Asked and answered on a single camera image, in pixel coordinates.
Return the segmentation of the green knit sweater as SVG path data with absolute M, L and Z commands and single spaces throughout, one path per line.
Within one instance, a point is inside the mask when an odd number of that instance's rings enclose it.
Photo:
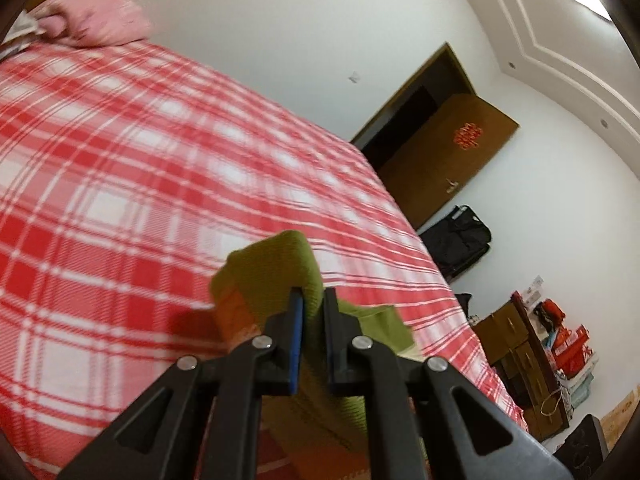
M 215 324 L 228 349 L 265 329 L 268 318 L 302 296 L 294 318 L 300 339 L 299 380 L 292 396 L 262 404 L 268 434 L 260 440 L 263 479 L 367 479 L 371 469 L 366 411 L 360 396 L 330 393 L 321 342 L 324 285 L 304 234 L 283 231 L 236 250 L 209 283 Z

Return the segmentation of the brown wooden dresser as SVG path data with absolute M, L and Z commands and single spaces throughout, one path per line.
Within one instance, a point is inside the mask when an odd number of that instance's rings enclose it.
M 568 427 L 558 380 L 514 292 L 501 308 L 480 320 L 474 332 L 512 399 L 523 410 L 530 434 L 544 442 Z

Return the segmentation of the black bag on floor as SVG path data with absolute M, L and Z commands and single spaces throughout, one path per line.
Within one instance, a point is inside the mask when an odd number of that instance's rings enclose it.
M 468 318 L 470 315 L 470 302 L 472 298 L 473 298 L 473 295 L 469 294 L 468 292 L 462 292 L 462 294 L 456 294 L 457 302 L 461 307 L 464 313 L 464 316 L 466 318 Z

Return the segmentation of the black box on floor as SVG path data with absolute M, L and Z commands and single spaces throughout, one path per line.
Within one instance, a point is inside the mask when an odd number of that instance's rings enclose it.
M 574 479 L 590 479 L 608 456 L 600 419 L 586 415 L 553 453 Z

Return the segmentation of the red boxes stack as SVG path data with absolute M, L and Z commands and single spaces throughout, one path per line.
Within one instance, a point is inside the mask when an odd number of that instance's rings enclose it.
M 558 381 L 553 394 L 562 399 L 567 413 L 571 413 L 589 398 L 593 372 L 599 361 L 588 346 L 589 332 L 583 325 L 577 328 L 565 325 L 566 314 L 546 295 L 540 275 L 520 292 L 520 297 Z

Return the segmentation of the black folded stroller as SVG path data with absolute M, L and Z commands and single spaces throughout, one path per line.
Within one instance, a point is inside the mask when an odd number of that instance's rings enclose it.
M 468 205 L 455 206 L 420 234 L 433 262 L 447 281 L 455 280 L 489 252 L 491 230 Z

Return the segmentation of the red plaid bed sheet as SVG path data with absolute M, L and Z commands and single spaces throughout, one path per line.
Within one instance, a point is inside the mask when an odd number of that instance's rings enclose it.
M 394 306 L 422 356 L 524 422 L 352 144 L 147 42 L 3 61 L 1 427 L 28 469 L 54 478 L 179 356 L 219 352 L 210 279 L 285 230 L 340 298 Z

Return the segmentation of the brown wooden door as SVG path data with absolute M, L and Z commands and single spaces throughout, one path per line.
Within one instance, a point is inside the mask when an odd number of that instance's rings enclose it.
M 462 150 L 454 132 L 466 122 L 484 130 L 480 146 Z M 378 170 L 378 176 L 413 229 L 420 229 L 503 148 L 518 123 L 478 96 L 454 94 Z M 459 181 L 447 194 L 447 180 Z

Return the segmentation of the red door decoration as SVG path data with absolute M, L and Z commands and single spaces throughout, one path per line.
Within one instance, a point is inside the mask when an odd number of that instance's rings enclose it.
M 480 137 L 483 133 L 484 130 L 477 124 L 466 122 L 454 132 L 454 144 L 465 151 L 471 148 L 478 148 L 480 146 Z

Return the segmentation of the pink floral pillow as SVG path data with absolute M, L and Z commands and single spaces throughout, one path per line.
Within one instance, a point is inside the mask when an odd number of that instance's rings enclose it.
M 152 32 L 136 0 L 46 0 L 29 15 L 44 38 L 74 48 L 122 46 Z

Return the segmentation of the white patterned pillow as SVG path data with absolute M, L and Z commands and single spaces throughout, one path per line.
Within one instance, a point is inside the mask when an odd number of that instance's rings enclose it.
M 0 48 L 0 61 L 26 50 L 44 33 L 38 21 L 23 10 L 4 37 Z

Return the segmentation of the dark wooden door frame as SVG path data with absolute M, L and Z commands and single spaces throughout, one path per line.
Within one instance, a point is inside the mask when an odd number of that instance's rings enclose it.
M 454 49 L 445 42 L 352 139 L 380 170 L 454 94 L 476 95 Z

